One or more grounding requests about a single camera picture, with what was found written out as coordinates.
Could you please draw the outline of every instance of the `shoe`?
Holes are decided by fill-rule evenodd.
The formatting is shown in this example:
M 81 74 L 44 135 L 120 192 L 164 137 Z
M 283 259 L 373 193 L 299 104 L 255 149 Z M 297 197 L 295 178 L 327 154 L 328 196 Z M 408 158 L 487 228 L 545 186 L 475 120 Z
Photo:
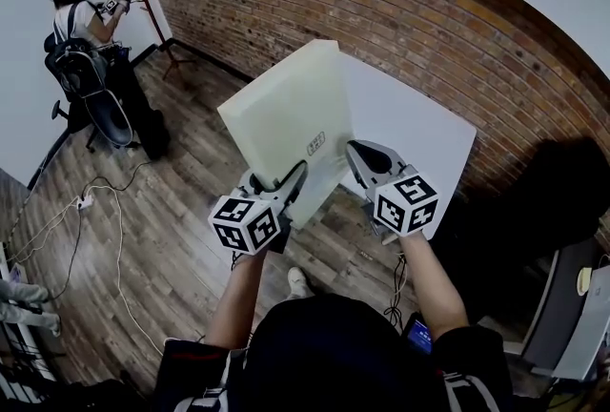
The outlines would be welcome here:
M 40 303 L 47 303 L 51 299 L 51 292 L 49 291 L 49 288 L 43 287 L 43 289 L 47 291 L 47 294 L 46 294 L 47 296 L 43 297 L 40 300 Z
M 61 336 L 61 318 L 57 316 L 57 325 L 51 329 L 51 333 L 54 338 L 59 338 Z
M 307 284 L 307 277 L 300 268 L 296 266 L 288 271 L 288 284 L 290 285 L 291 295 L 300 297 L 312 297 L 314 292 Z

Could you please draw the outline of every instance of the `electrical cable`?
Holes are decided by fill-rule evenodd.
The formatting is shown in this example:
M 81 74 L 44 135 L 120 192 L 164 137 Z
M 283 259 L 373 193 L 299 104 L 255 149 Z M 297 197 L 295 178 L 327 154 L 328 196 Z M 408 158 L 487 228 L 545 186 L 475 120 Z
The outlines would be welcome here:
M 601 262 L 603 261 L 604 258 L 608 259 L 608 262 L 610 263 L 610 255 L 608 253 L 604 253 L 600 257 L 600 262 L 598 263 L 598 269 L 601 268 Z
M 128 186 L 125 187 L 125 189 L 127 189 L 129 187 L 129 185 L 131 185 L 132 182 L 133 182 L 133 178 L 132 178 L 132 181 L 128 184 Z M 104 189 L 104 188 L 106 188 L 108 190 L 112 190 L 112 192 L 114 193 L 114 199 L 116 200 L 116 206 L 118 207 L 119 228 L 120 228 L 120 235 L 121 235 L 120 236 L 119 245 L 118 245 L 118 256 L 116 257 L 116 272 L 117 272 L 117 274 L 116 274 L 116 288 L 118 289 L 118 293 L 121 296 L 121 298 L 123 299 L 123 302 L 125 303 L 125 308 L 127 309 L 127 313 L 132 318 L 133 323 L 137 326 L 137 328 L 140 330 L 140 332 L 142 334 L 144 334 L 144 336 L 146 336 L 146 338 L 151 342 L 152 347 L 156 350 L 156 352 L 159 353 L 161 356 L 163 356 L 163 353 L 161 352 L 161 350 L 154 343 L 153 338 L 151 338 L 147 334 L 147 332 L 144 330 L 144 328 L 140 325 L 140 323 L 137 321 L 137 319 L 133 316 L 132 309 L 130 309 L 130 305 L 127 303 L 127 298 L 125 297 L 125 294 L 123 293 L 123 290 L 121 288 L 121 256 L 123 254 L 123 210 L 121 208 L 121 203 L 118 200 L 118 194 L 116 193 L 117 190 L 114 189 L 111 186 L 97 186 L 97 185 L 93 185 L 93 186 L 89 187 L 89 189 L 87 190 L 87 195 L 94 188 L 97 188 L 97 189 Z
M 133 181 L 135 180 L 135 174 L 137 173 L 137 171 L 142 167 L 142 166 L 146 166 L 147 164 L 151 164 L 153 163 L 152 161 L 146 161 L 144 163 L 140 163 L 135 167 L 135 170 L 133 170 L 133 174 L 132 174 L 132 179 L 130 179 L 129 183 L 127 185 L 125 185 L 123 188 L 116 188 L 115 186 L 112 186 L 112 184 L 109 182 L 109 180 L 103 176 L 103 175 L 98 175 L 96 176 L 93 180 L 91 180 L 89 183 L 87 183 L 84 187 L 83 187 L 83 191 L 81 193 L 80 199 L 84 199 L 85 198 L 85 190 L 87 190 L 87 187 L 89 187 L 89 185 L 93 184 L 94 181 L 98 180 L 98 179 L 102 179 L 104 181 L 106 181 L 106 184 L 108 185 L 109 188 L 112 188 L 113 190 L 116 190 L 117 192 L 125 192 L 128 188 L 130 188 L 132 186 Z
M 64 283 L 64 287 L 62 288 L 61 292 L 59 292 L 54 297 L 50 297 L 48 301 L 59 299 L 62 295 L 64 295 L 64 292 L 66 292 L 66 290 L 68 290 L 68 283 L 70 282 L 70 276 L 72 273 L 72 265 L 74 264 L 74 258 L 76 257 L 76 252 L 78 251 L 78 243 L 80 242 L 80 235 L 81 235 L 82 229 L 83 229 L 83 215 L 82 215 L 81 211 L 79 210 L 78 211 L 78 234 L 76 235 L 76 242 L 74 243 L 74 251 L 72 251 L 72 256 L 70 258 L 70 266 L 68 267 L 68 276 L 66 277 L 66 282 Z
M 123 188 L 115 188 L 115 187 L 113 187 L 112 184 L 110 183 L 110 181 L 105 176 L 102 176 L 102 175 L 96 176 L 93 180 L 91 180 L 89 183 L 87 183 L 83 187 L 80 199 L 81 200 L 85 199 L 85 197 L 88 196 L 90 191 L 93 190 L 93 189 L 108 189 L 108 190 L 111 190 L 114 193 L 114 199 L 116 200 L 116 206 L 118 207 L 119 228 L 120 228 L 120 241 L 119 241 L 118 255 L 117 255 L 117 258 L 116 258 L 116 270 L 117 270 L 116 287 L 118 289 L 119 295 L 121 296 L 121 298 L 123 299 L 123 302 L 125 303 L 125 308 L 127 309 L 127 312 L 129 314 L 129 316 L 132 318 L 133 323 L 135 323 L 135 325 L 140 330 L 140 332 L 142 332 L 142 334 L 144 334 L 144 336 L 146 336 L 146 338 L 151 342 L 151 345 L 156 350 L 156 352 L 159 353 L 161 356 L 163 356 L 163 353 L 156 346 L 156 344 L 154 343 L 153 339 L 146 333 L 146 331 L 142 328 L 142 326 L 139 324 L 137 319 L 133 316 L 132 310 L 130 309 L 130 306 L 129 306 L 128 302 L 127 302 L 127 298 L 125 297 L 125 294 L 123 293 L 123 290 L 121 289 L 121 256 L 123 254 L 123 211 L 122 211 L 122 208 L 121 208 L 121 203 L 119 202 L 119 199 L 118 199 L 117 192 L 125 192 L 133 184 L 133 182 L 135 181 L 135 175 L 137 174 L 138 170 L 142 166 L 145 166 L 145 165 L 151 164 L 151 163 L 152 163 L 152 161 L 146 161 L 144 163 L 140 163 L 139 165 L 137 165 L 135 167 L 135 170 L 133 170 L 132 178 L 130 179 L 129 183 L 127 185 L 125 185 Z M 102 179 L 102 180 L 106 181 L 108 183 L 108 185 L 104 185 L 104 186 L 93 185 L 93 186 L 90 186 L 90 185 L 93 184 L 93 182 L 95 180 L 98 180 L 98 179 Z M 36 184 L 34 184 L 34 186 L 32 187 L 31 192 L 33 192 L 33 189 L 35 188 L 35 186 L 36 186 Z M 68 205 L 66 205 L 66 207 L 64 207 L 64 209 L 62 211 L 60 211 L 49 222 L 47 222 L 47 224 L 40 231 L 38 231 L 36 236 L 34 236 L 32 239 L 30 239 L 28 241 L 28 243 L 17 254 L 11 256 L 10 258 L 8 258 L 7 262 L 11 261 L 13 259 L 16 259 L 20 254 L 22 254 L 28 248 L 28 246 L 32 242 L 34 242 L 36 240 L 36 238 L 38 236 L 40 236 L 42 234 L 42 232 L 47 227 L 49 227 L 49 225 L 51 225 L 53 223 L 54 220 L 56 220 L 59 216 L 61 216 L 60 220 L 55 225 L 50 227 L 49 230 L 47 231 L 47 233 L 45 235 L 45 239 L 43 240 L 42 245 L 40 247 L 38 247 L 38 248 L 34 248 L 33 250 L 31 250 L 30 253 L 25 258 L 23 258 L 21 260 L 18 260 L 18 262 L 23 262 L 23 261 L 27 260 L 28 258 L 31 257 L 31 255 L 33 255 L 33 253 L 35 251 L 38 251 L 38 250 L 42 249 L 45 246 L 45 244 L 47 242 L 47 238 L 49 237 L 49 234 L 51 233 L 51 231 L 53 229 L 55 229 L 55 227 L 57 227 L 64 220 L 64 218 L 66 217 L 66 213 L 67 213 L 68 209 L 70 207 L 76 207 L 78 209 L 78 207 L 74 204 L 74 202 L 76 200 L 78 200 L 78 196 L 73 198 L 71 200 L 71 202 Z M 59 297 L 61 297 L 66 292 L 66 290 L 68 290 L 68 285 L 70 283 L 70 277 L 71 277 L 71 270 L 72 270 L 72 266 L 74 264 L 74 259 L 76 257 L 76 253 L 78 251 L 78 246 L 79 246 L 79 242 L 80 242 L 80 238 L 81 238 L 81 234 L 82 234 L 82 223 L 83 223 L 83 217 L 82 217 L 81 211 L 78 210 L 78 234 L 76 236 L 76 241 L 74 243 L 74 250 L 72 251 L 72 255 L 71 255 L 71 259 L 70 259 L 70 266 L 68 268 L 68 275 L 66 277 L 66 282 L 64 283 L 64 286 L 63 286 L 62 290 L 57 295 L 55 295 L 53 297 L 50 297 L 49 301 L 59 299 Z
M 396 268 L 394 269 L 394 294 L 390 299 L 390 306 L 383 311 L 383 315 L 388 317 L 388 321 L 396 327 L 400 326 L 398 329 L 399 332 L 402 332 L 404 326 L 402 325 L 402 311 L 398 308 L 398 304 L 400 303 L 400 291 L 404 287 L 407 282 L 407 260 L 404 255 L 400 255 L 398 257 L 398 263 L 396 264 Z
M 233 262 L 231 263 L 231 271 L 235 269 L 235 266 L 237 265 L 237 262 L 239 261 L 239 259 L 245 256 L 243 253 L 236 253 L 235 251 L 233 251 Z
M 10 243 L 12 242 L 12 236 L 15 233 L 15 229 L 17 229 L 17 224 L 19 223 L 19 220 L 21 220 L 21 215 L 23 215 L 23 211 L 26 209 L 26 205 L 28 205 L 28 202 L 30 201 L 31 196 L 34 193 L 34 190 L 36 189 L 36 186 L 38 185 L 40 178 L 42 178 L 42 172 L 45 169 L 45 164 L 47 163 L 48 158 L 49 158 L 49 153 L 47 153 L 47 155 L 45 156 L 45 159 L 43 159 L 43 161 L 42 161 L 42 164 L 36 170 L 36 172 L 38 173 L 38 177 L 36 178 L 36 181 L 34 182 L 34 186 L 31 187 L 31 190 L 28 193 L 28 196 L 26 196 L 26 199 L 21 204 L 21 208 L 19 209 L 19 212 L 17 213 L 17 218 L 15 219 L 14 223 L 12 224 L 12 227 L 10 228 L 9 237 L 7 237 L 7 247 L 10 246 Z
M 17 259 L 17 258 L 19 257 L 19 255 L 21 255 L 21 254 L 22 254 L 22 253 L 23 253 L 23 252 L 24 252 L 26 249 L 28 249 L 28 246 L 30 246 L 30 244 L 32 244 L 32 243 L 33 243 L 33 242 L 34 242 L 34 241 L 35 241 L 35 240 L 36 240 L 36 239 L 37 239 L 37 238 L 38 238 L 38 237 L 39 237 L 39 236 L 42 234 L 42 232 L 43 232 L 45 229 L 47 229 L 47 227 L 49 227 L 49 225 L 51 225 L 51 223 L 52 223 L 54 220 L 56 220 L 56 219 L 57 219 L 59 216 L 62 216 L 61 220 L 60 220 L 60 221 L 59 221 L 57 224 L 55 224 L 54 226 L 52 226 L 52 227 L 51 227 L 51 228 L 50 228 L 50 229 L 47 231 L 47 234 L 45 235 L 45 239 L 44 239 L 44 241 L 43 241 L 42 245 L 41 245 L 40 247 L 34 248 L 32 251 L 30 251 L 30 253 L 29 253 L 29 254 L 28 254 L 28 255 L 27 255 L 25 258 L 19 259 L 19 260 L 17 260 L 17 262 L 21 263 L 21 262 L 26 261 L 26 260 L 27 260 L 27 259 L 28 259 L 28 258 L 29 258 L 29 257 L 30 257 L 30 256 L 31 256 L 31 255 L 32 255 L 34 252 L 35 252 L 35 251 L 39 251 L 40 249 L 42 249 L 42 248 L 45 246 L 46 242 L 47 242 L 47 238 L 49 237 L 50 232 L 51 232 L 53 229 L 55 229 L 55 228 L 56 228 L 56 227 L 57 227 L 57 226 L 58 226 L 58 225 L 59 225 L 59 224 L 60 224 L 60 223 L 61 223 L 61 222 L 64 220 L 64 218 L 65 218 L 65 216 L 66 216 L 66 212 L 68 211 L 68 209 L 69 209 L 70 207 L 75 207 L 74 202 L 75 202 L 77 199 L 78 199 L 78 197 L 77 197 L 77 196 L 75 196 L 75 197 L 74 197 L 74 198 L 73 198 L 73 199 L 70 201 L 70 203 L 69 203 L 68 205 L 66 205 L 66 206 L 65 206 L 65 207 L 64 207 L 64 208 L 63 208 L 63 209 L 62 209 L 62 210 L 61 210 L 59 213 L 57 213 L 57 214 L 56 214 L 56 215 L 55 215 L 55 216 L 54 216 L 54 217 L 53 217 L 51 220 L 49 220 L 49 222 L 47 222 L 47 223 L 45 224 L 45 226 L 44 226 L 44 227 L 43 227 L 43 228 L 42 228 L 40 231 L 38 231 L 38 233 L 37 233 L 37 234 L 36 234 L 36 235 L 35 235 L 35 236 L 34 236 L 32 239 L 30 239 L 30 240 L 29 240 L 29 241 L 26 243 L 26 245 L 25 245 L 25 246 L 23 246 L 23 247 L 22 247 L 22 248 L 21 248 L 21 249 L 20 249 L 20 250 L 19 250 L 19 251 L 18 251 L 16 254 L 12 255 L 12 256 L 11 256 L 11 257 L 9 257 L 9 258 L 7 258 L 7 262 L 12 261 L 12 260 L 14 260 L 14 259 Z

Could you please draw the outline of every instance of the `white table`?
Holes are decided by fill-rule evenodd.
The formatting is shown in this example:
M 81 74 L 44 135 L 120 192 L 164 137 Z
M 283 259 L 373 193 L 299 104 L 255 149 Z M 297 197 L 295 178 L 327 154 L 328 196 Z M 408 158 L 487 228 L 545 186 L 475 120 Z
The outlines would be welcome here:
M 440 190 L 435 220 L 423 230 L 431 238 L 456 190 L 477 129 L 392 76 L 348 54 L 342 56 L 356 139 L 394 149 Z M 365 198 L 351 172 L 341 184 Z

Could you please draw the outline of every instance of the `power strip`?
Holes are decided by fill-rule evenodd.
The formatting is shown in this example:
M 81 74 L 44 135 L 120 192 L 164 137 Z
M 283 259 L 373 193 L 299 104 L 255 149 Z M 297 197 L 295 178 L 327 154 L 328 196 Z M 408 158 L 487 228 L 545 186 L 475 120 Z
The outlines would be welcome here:
M 93 205 L 93 195 L 88 194 L 85 198 L 79 198 L 76 202 L 76 208 L 78 210 L 86 209 L 87 207 L 91 207 Z

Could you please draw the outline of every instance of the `smartphone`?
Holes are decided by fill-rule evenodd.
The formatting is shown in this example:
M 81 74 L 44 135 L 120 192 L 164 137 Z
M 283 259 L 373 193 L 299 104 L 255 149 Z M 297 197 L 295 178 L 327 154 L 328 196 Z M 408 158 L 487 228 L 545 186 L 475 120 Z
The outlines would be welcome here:
M 407 335 L 409 345 L 416 351 L 425 355 L 432 353 L 432 337 L 419 312 L 411 314 L 404 333 Z

